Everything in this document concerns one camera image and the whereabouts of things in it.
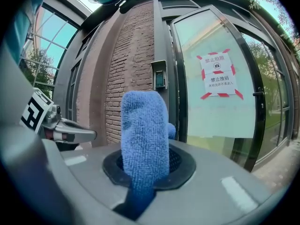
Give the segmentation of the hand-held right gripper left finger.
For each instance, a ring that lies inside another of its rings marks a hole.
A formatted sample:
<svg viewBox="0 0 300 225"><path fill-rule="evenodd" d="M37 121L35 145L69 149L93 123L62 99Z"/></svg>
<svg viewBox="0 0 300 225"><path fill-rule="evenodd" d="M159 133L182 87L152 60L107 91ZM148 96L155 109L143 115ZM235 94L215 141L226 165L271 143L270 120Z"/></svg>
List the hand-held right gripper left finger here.
<svg viewBox="0 0 300 225"><path fill-rule="evenodd" d="M119 150L119 145L60 152L54 141L42 142L49 169L71 204L76 225L135 224L113 211L128 190L114 185L102 169L104 158Z"/></svg>

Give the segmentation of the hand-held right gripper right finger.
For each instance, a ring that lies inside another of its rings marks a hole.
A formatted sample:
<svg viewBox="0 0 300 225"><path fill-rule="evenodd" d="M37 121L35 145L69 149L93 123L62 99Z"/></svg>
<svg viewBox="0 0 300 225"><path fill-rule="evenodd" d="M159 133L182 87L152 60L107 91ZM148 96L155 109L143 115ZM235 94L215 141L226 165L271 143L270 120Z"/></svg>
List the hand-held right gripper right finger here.
<svg viewBox="0 0 300 225"><path fill-rule="evenodd" d="M186 143L170 144L191 155L193 175L179 188L158 191L141 225L258 225L278 195L229 158Z"/></svg>

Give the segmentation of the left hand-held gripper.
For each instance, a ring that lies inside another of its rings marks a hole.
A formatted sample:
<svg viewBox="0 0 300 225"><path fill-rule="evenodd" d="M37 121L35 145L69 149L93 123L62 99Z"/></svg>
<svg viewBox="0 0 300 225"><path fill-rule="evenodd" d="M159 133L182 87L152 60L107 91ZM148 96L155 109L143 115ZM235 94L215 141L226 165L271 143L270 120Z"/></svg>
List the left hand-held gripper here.
<svg viewBox="0 0 300 225"><path fill-rule="evenodd" d="M80 144L96 139L94 130L61 118L59 105L47 97L39 88L34 88L31 99L22 114L20 125L28 127L44 138L66 144Z"/></svg>

